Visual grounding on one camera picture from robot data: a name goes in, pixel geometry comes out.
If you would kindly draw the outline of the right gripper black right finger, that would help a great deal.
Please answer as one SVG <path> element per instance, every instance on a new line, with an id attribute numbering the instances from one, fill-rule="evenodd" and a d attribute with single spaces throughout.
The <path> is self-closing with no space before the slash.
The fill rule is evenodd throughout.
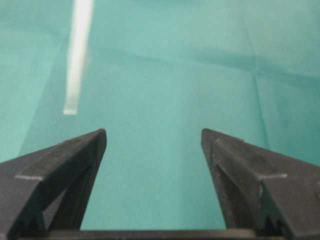
<path id="1" fill-rule="evenodd" d="M 208 128 L 201 147 L 227 228 L 319 239 L 319 166 Z"/>

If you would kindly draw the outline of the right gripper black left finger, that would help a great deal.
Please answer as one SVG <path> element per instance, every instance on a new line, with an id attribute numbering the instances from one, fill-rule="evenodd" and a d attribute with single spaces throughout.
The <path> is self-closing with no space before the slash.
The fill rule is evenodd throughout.
<path id="1" fill-rule="evenodd" d="M 0 237 L 79 230 L 107 147 L 102 128 L 0 165 Z"/>

